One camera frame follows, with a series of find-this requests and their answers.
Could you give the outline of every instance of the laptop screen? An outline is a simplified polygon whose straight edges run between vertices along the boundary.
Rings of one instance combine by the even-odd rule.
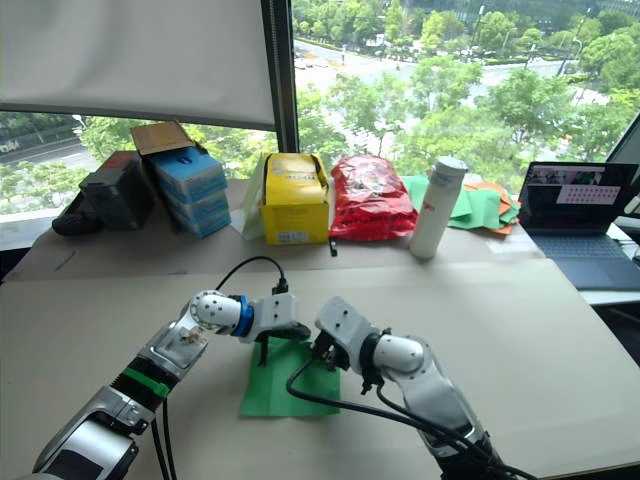
[[[527,229],[605,232],[620,215],[635,165],[533,162],[520,191]]]

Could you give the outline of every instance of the robotic arm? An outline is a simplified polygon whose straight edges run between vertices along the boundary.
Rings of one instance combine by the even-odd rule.
[[[488,471],[487,465],[502,465],[489,442],[489,434],[476,418],[464,396],[442,373],[433,353],[418,337],[398,337],[380,331],[340,297],[331,299],[316,320],[321,330],[312,352],[328,367],[351,368],[362,375],[365,394],[384,379],[395,382],[407,410],[416,417],[435,422],[462,435],[486,454],[480,464],[470,451],[460,453],[433,436],[419,431],[446,480],[513,478]]]
[[[294,318],[295,297],[289,293],[255,304],[249,304],[244,296],[225,296],[215,290],[198,293],[179,320],[162,328],[115,381],[98,390],[51,439],[35,463],[34,474],[23,478],[123,478],[138,453],[130,435],[145,431],[157,408],[200,358],[213,334],[263,345],[268,336],[308,338],[309,329]]]

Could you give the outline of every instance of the white bottle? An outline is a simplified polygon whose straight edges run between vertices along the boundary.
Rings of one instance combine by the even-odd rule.
[[[453,157],[440,157],[424,194],[418,224],[409,250],[418,258],[436,254],[440,239],[456,204],[467,164]]]

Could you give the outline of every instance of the window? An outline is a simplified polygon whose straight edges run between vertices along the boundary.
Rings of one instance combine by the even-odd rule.
[[[133,150],[130,129],[146,120],[0,112],[0,249],[31,246],[78,193],[84,177],[116,150]],[[246,178],[275,133],[185,124],[192,139]]]
[[[292,0],[301,148],[440,155],[517,193],[531,161],[602,162],[640,108],[640,2]]]

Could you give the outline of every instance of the white roller blind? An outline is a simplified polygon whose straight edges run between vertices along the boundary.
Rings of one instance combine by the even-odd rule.
[[[273,129],[259,0],[1,0],[0,109]]]

